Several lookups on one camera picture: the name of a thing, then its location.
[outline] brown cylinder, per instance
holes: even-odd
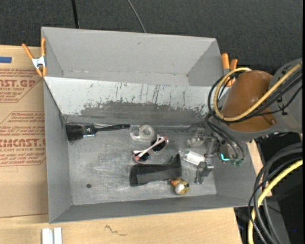
[[[264,71],[249,71],[239,75],[226,97],[222,114],[235,117],[253,106],[268,90],[272,75]],[[250,119],[229,123],[230,129],[242,132],[259,132],[276,124],[272,114],[256,116]]]

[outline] wooden table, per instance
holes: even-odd
[[[34,57],[40,55],[31,48]],[[1,56],[12,63],[0,68],[33,68],[21,46],[1,46]],[[262,167],[255,144],[250,145],[254,165]],[[0,244],[41,243],[41,229],[61,227],[63,243],[242,243],[234,209],[221,208],[162,215],[48,224],[48,215],[0,218]]]

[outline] gray bin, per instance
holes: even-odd
[[[201,185],[182,159],[184,196],[169,181],[131,187],[133,150],[145,149],[129,130],[98,132],[69,142],[67,123],[150,125],[169,145],[149,163],[164,164],[187,150],[207,114],[207,96],[223,75],[214,38],[42,28],[49,222],[139,216],[246,206],[255,172],[249,153],[241,167],[214,159]],[[191,149],[206,152],[206,145]]]

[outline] sunglasses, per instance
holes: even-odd
[[[157,153],[163,150],[168,145],[168,137],[157,135],[156,139],[150,143],[150,147],[145,150],[133,151],[133,159],[137,163],[144,163],[148,161],[150,154]]]

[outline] bin floor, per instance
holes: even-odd
[[[169,143],[165,149],[151,154],[147,164],[166,164],[179,150],[187,148],[187,140],[195,135],[196,129],[181,127],[155,128],[159,135],[166,135]],[[131,187],[130,170],[137,163],[132,151],[144,150],[150,142],[134,141],[129,130],[101,131],[95,137],[68,143],[70,182],[73,204],[94,204],[103,202],[135,201],[161,198],[178,198],[170,180],[150,182]],[[206,146],[190,148],[204,154]],[[197,166],[181,158],[182,179],[190,184],[186,196],[216,194],[213,172],[204,183],[194,183]]]

